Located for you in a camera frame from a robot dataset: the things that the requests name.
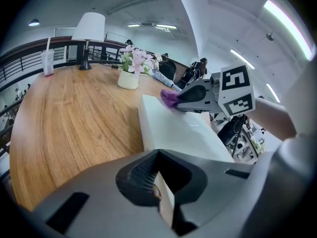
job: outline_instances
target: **black chair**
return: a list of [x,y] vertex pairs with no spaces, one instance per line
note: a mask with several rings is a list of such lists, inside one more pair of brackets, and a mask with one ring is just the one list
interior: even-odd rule
[[159,62],[159,71],[170,80],[174,80],[176,65],[170,60]]

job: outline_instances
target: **white lampshade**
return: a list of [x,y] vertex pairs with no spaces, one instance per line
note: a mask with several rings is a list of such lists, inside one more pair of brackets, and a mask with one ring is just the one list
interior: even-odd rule
[[73,34],[72,40],[78,41],[104,41],[105,35],[105,16],[87,12],[79,21],[77,28]]

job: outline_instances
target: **flower vase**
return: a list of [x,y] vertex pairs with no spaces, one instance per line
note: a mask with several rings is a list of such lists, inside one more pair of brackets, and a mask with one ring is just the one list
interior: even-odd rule
[[128,89],[135,90],[139,85],[139,76],[133,73],[122,70],[118,79],[118,86]]

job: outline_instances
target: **fluorescent light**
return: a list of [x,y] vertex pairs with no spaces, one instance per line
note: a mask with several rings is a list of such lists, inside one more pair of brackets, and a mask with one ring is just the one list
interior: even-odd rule
[[274,95],[274,97],[276,98],[277,102],[280,102],[278,99],[278,96],[276,95],[276,93],[274,92],[274,90],[272,89],[272,87],[270,86],[270,84],[266,84],[267,87],[269,88],[269,90],[272,92],[272,94]]
[[304,39],[301,32],[298,30],[296,25],[292,22],[292,20],[279,8],[277,7],[272,1],[268,0],[264,8],[271,12],[281,23],[290,31],[293,35],[295,40],[297,41],[298,45],[301,47],[302,51],[304,52],[306,58],[308,60],[312,59],[312,51],[309,48],[306,40]]
[[37,26],[37,25],[39,25],[38,22],[34,22],[34,23],[30,23],[30,24],[29,24],[29,26]]
[[172,28],[172,29],[177,29],[176,26],[169,26],[169,25],[159,25],[157,24],[158,27],[166,27],[166,28]]
[[254,69],[254,66],[252,64],[250,64],[247,60],[245,60],[245,58],[241,55],[239,55],[237,52],[235,52],[234,50],[230,50],[231,53],[235,54],[238,58],[240,58],[243,62],[247,63],[249,67],[251,67],[251,69]]

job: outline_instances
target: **purple cloth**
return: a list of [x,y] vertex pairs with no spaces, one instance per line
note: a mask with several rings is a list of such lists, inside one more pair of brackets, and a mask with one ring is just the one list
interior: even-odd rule
[[160,92],[160,97],[169,108],[175,108],[179,103],[179,98],[177,95],[178,92],[172,90],[161,90]]

